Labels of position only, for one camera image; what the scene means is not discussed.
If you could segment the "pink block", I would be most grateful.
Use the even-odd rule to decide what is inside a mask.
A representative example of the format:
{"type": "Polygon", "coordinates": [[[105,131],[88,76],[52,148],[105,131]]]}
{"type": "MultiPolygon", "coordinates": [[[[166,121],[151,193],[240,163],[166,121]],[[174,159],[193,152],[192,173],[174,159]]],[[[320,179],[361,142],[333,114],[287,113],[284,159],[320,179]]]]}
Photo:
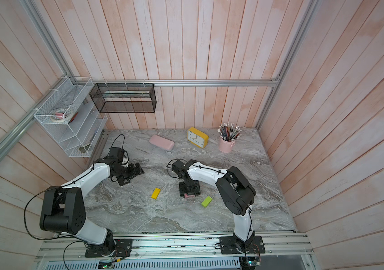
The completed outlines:
{"type": "Polygon", "coordinates": [[[195,198],[195,195],[188,195],[188,194],[184,195],[184,199],[194,199],[194,198],[195,198]]]}

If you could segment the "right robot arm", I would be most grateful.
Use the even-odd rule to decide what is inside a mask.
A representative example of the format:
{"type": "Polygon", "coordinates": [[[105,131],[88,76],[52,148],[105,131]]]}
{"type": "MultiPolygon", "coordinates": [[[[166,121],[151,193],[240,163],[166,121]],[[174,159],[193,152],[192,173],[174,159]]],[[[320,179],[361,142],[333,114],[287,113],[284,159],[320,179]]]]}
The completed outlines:
{"type": "Polygon", "coordinates": [[[234,233],[230,238],[232,245],[241,253],[246,253],[255,239],[252,205],[256,190],[239,168],[232,166],[229,169],[218,169],[196,160],[176,159],[167,164],[167,172],[173,172],[169,176],[180,180],[181,197],[200,195],[202,182],[218,190],[225,207],[234,217],[234,233]]]}

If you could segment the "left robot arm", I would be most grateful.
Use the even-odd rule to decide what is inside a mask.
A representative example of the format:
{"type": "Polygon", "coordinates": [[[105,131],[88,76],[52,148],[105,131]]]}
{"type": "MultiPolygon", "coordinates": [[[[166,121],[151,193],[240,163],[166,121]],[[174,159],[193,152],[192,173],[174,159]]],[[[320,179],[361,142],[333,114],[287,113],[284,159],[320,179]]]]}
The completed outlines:
{"type": "Polygon", "coordinates": [[[112,231],[96,225],[86,217],[84,199],[106,179],[123,186],[142,174],[144,170],[140,164],[130,163],[124,149],[111,147],[106,157],[96,160],[84,173],[45,191],[40,228],[43,231],[75,236],[88,245],[113,249],[115,241],[112,231]]]}

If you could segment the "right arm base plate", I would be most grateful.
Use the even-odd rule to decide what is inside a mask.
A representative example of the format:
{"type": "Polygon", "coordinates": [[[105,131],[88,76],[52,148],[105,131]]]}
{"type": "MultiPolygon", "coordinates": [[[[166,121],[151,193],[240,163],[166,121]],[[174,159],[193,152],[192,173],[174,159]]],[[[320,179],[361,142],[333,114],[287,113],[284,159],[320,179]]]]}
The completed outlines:
{"type": "Polygon", "coordinates": [[[246,242],[236,236],[223,236],[219,238],[222,254],[265,254],[261,236],[252,235],[246,242]]]}

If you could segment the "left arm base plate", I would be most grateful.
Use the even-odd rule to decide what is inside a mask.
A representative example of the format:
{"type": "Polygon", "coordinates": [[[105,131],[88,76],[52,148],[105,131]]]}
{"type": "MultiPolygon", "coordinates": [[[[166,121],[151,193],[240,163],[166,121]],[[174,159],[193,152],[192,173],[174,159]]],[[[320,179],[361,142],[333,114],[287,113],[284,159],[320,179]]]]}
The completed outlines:
{"type": "Polygon", "coordinates": [[[114,238],[101,245],[87,244],[85,258],[129,257],[131,248],[131,238],[114,238]]]}

